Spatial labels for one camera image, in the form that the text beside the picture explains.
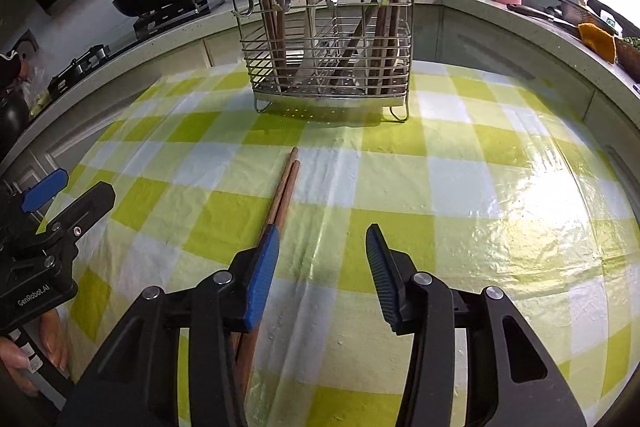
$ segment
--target orange cloth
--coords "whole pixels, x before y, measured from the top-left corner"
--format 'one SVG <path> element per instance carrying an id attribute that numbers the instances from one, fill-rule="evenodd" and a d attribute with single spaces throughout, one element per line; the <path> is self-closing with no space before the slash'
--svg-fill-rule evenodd
<path id="1" fill-rule="evenodd" d="M 580 39 L 585 46 L 611 64 L 616 61 L 616 40 L 595 24 L 578 24 Z"/>

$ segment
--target bolt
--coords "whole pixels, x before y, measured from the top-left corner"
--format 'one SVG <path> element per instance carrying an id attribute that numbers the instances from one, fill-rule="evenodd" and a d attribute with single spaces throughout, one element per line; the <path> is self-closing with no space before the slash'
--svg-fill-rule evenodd
<path id="1" fill-rule="evenodd" d="M 142 290 L 142 297 L 148 301 L 155 299 L 160 295 L 160 288 L 158 286 L 147 286 Z"/>
<path id="2" fill-rule="evenodd" d="M 229 284 L 233 278 L 234 276 L 227 270 L 220 270 L 213 274 L 213 282 L 216 284 Z"/>
<path id="3" fill-rule="evenodd" d="M 499 301 L 504 297 L 504 292 L 498 286 L 487 286 L 486 296 L 494 301 Z"/>
<path id="4" fill-rule="evenodd" d="M 428 286 L 433 282 L 433 277 L 427 272 L 414 273 L 414 282 L 420 286 Z"/>

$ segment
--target table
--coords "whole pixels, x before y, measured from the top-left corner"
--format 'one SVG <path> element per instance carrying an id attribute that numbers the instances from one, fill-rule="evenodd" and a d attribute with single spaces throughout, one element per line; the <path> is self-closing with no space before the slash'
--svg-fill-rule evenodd
<path id="1" fill-rule="evenodd" d="M 640 360 L 640 232 L 606 156 L 544 80 L 415 62 L 410 108 L 402 124 L 354 110 L 257 114 L 243 65 L 161 78 L 47 214 L 99 180 L 115 189 L 74 263 L 72 376 L 144 287 L 192 287 L 255 245 L 298 146 L 251 425 L 394 425 L 411 338 L 380 312 L 364 251 L 371 223 L 450 287 L 503 288 L 593 424 Z M 462 425 L 466 346 L 456 343 L 452 425 Z M 180 343 L 181 368 L 187 355 Z"/>

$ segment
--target utensil basket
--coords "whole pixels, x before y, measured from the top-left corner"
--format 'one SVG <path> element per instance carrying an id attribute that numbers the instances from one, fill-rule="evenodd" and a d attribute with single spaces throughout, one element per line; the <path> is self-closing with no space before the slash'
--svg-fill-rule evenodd
<path id="1" fill-rule="evenodd" d="M 408 119 L 414 0 L 233 0 L 233 6 L 259 112 L 271 102 L 404 105 L 405 117 L 394 116 Z M 247 25 L 256 14 L 262 23 Z"/>

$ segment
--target tablecloth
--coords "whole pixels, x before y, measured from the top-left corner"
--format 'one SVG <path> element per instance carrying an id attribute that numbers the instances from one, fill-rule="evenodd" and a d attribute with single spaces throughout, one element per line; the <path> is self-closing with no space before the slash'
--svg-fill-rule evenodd
<path id="1" fill-rule="evenodd" d="M 161 78 L 47 213 L 99 180 L 116 192 L 74 263 L 73 377 L 144 287 L 192 287 L 255 245 L 297 146 L 302 168 L 246 401 L 251 425 L 394 425 L 412 340 L 383 320 L 364 251 L 371 223 L 450 287 L 503 288 L 593 424 L 640 359 L 640 233 L 603 151 L 550 86 L 416 62 L 412 117 L 393 123 L 386 111 L 258 114 L 242 64 Z M 452 425 L 462 425 L 463 336 L 456 344 Z M 187 355 L 182 342 L 184 425 Z"/>

